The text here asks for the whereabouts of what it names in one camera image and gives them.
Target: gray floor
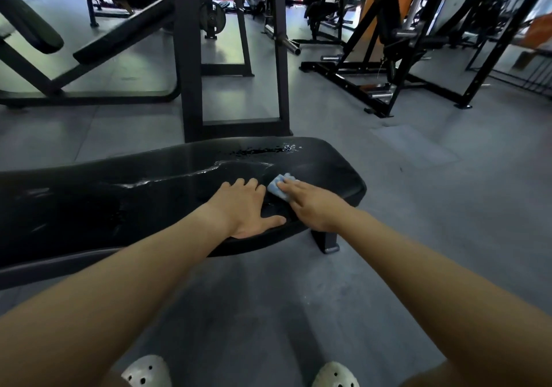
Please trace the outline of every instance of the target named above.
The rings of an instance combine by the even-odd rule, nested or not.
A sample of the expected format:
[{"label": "gray floor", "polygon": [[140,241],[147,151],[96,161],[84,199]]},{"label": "gray floor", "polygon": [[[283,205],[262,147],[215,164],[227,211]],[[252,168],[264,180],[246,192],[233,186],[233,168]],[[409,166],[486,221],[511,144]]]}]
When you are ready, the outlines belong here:
[{"label": "gray floor", "polygon": [[[86,12],[81,16],[77,37],[88,28]],[[287,18],[290,37],[308,35],[298,10]],[[272,45],[260,25],[249,20],[247,28],[256,76],[205,78],[209,119],[277,110]],[[204,44],[204,60],[238,60],[236,31],[229,17],[217,42]],[[395,117],[381,120],[320,76],[298,70],[301,60],[324,53],[306,47],[301,57],[288,57],[294,134],[327,140],[355,167],[369,188],[362,209],[552,314],[548,99],[491,82],[472,110],[461,111],[427,91],[404,91]],[[153,63],[141,57],[145,66]],[[441,73],[459,74],[451,66]],[[180,104],[0,111],[0,169],[181,143]],[[303,233],[262,251],[207,260],[116,369],[153,353],[169,363],[175,386],[307,386],[335,360],[372,387],[397,386],[437,365],[442,355],[390,289],[340,244],[339,253],[323,256]],[[0,293],[0,312],[52,283]]]}]

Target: blue cloth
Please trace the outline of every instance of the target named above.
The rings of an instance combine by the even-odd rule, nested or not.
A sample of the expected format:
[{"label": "blue cloth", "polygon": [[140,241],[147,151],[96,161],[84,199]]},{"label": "blue cloth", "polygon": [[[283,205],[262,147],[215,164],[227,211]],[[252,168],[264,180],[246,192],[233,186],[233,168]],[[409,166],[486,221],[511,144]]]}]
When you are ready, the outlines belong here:
[{"label": "blue cloth", "polygon": [[291,179],[292,181],[295,180],[295,178],[289,173],[286,173],[285,175],[280,174],[268,184],[267,191],[269,191],[272,195],[276,195],[277,197],[282,198],[284,201],[289,202],[289,196],[282,192],[282,190],[276,185],[278,182],[284,181],[284,178]]}]

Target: person's left hand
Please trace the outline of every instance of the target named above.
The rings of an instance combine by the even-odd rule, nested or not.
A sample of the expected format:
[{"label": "person's left hand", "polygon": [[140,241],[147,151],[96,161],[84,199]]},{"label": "person's left hand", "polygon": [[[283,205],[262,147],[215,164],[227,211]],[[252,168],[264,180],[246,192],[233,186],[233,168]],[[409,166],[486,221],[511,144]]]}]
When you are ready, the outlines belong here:
[{"label": "person's left hand", "polygon": [[243,239],[260,235],[286,222],[285,217],[279,215],[261,218],[260,208],[266,191],[256,179],[250,179],[247,184],[242,178],[234,185],[224,182],[203,207],[213,218],[224,221],[232,237]]}]

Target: hand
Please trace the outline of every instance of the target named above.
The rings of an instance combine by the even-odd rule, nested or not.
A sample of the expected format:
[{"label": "hand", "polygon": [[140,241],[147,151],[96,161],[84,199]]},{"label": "hand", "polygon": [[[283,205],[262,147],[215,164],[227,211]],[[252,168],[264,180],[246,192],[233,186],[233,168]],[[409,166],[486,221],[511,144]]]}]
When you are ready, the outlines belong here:
[{"label": "hand", "polygon": [[290,196],[289,204],[299,219],[316,231],[336,233],[339,220],[352,208],[333,192],[307,182],[285,179],[278,188]]},{"label": "hand", "polygon": [[260,235],[268,229],[285,224],[285,217],[275,215],[261,218],[266,187],[259,185],[256,179],[250,179],[247,185],[240,178],[234,185],[224,182],[218,191],[202,207],[216,220],[222,220],[228,227],[229,236],[243,239]]}]

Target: white shoe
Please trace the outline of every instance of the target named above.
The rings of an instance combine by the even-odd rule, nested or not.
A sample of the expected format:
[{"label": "white shoe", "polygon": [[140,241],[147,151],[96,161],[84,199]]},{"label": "white shoe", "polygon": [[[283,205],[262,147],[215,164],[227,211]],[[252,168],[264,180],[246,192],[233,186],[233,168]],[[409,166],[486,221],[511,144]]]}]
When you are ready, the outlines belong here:
[{"label": "white shoe", "polygon": [[359,387],[353,373],[339,362],[324,365],[313,382],[313,387]]},{"label": "white shoe", "polygon": [[137,359],[121,377],[132,387],[172,387],[169,367],[157,355],[146,355]]}]

